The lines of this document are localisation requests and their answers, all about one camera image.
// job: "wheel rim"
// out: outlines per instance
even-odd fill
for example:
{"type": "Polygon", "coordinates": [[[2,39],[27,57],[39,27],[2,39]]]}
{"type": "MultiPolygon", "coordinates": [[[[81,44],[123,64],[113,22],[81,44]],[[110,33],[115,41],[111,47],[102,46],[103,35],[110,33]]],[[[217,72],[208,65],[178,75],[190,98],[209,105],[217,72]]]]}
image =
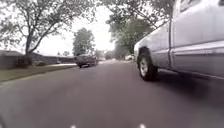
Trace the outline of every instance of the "wheel rim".
{"type": "Polygon", "coordinates": [[[142,58],[140,62],[140,71],[143,76],[146,76],[148,72],[148,64],[145,58],[142,58]]]}

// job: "dark car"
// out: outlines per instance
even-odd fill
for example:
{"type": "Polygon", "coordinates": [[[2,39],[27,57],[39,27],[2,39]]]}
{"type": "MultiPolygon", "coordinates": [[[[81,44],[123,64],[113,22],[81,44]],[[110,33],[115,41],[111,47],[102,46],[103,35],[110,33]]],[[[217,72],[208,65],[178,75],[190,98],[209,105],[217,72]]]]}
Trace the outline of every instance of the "dark car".
{"type": "Polygon", "coordinates": [[[76,57],[76,64],[82,68],[86,66],[95,66],[98,64],[98,59],[94,55],[82,54],[76,57]]]}

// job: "overcast sky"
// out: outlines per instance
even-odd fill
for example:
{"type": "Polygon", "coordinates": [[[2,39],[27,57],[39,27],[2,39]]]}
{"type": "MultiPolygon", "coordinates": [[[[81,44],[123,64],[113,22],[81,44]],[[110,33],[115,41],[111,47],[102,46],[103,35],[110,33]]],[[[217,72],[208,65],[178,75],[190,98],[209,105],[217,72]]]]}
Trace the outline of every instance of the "overcast sky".
{"type": "MultiPolygon", "coordinates": [[[[114,45],[110,43],[110,26],[105,23],[109,19],[110,12],[105,7],[99,7],[96,13],[96,22],[89,23],[86,20],[77,20],[74,23],[74,31],[85,27],[92,30],[95,37],[96,48],[99,50],[113,50],[114,45]]],[[[38,51],[44,55],[57,55],[58,52],[63,53],[69,51],[72,53],[73,34],[64,33],[64,39],[61,36],[51,36],[43,40],[38,51]]]]}

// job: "bush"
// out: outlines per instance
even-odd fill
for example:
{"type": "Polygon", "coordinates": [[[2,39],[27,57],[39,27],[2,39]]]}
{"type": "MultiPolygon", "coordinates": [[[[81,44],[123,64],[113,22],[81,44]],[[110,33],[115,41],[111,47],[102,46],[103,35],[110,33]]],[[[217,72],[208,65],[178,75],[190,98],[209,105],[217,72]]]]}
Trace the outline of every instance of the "bush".
{"type": "Polygon", "coordinates": [[[43,61],[36,61],[35,66],[46,66],[46,63],[43,61]]]}
{"type": "Polygon", "coordinates": [[[32,60],[28,57],[21,57],[16,59],[15,67],[16,68],[27,68],[28,66],[32,65],[32,60]]]}

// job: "truck window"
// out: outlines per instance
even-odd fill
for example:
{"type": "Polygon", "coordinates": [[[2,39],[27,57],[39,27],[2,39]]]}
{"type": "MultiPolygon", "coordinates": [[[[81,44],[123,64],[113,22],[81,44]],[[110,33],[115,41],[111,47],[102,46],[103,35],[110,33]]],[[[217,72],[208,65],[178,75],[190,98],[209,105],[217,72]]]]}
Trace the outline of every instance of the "truck window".
{"type": "Polygon", "coordinates": [[[190,7],[200,3],[201,0],[181,0],[180,11],[184,12],[190,7]]]}

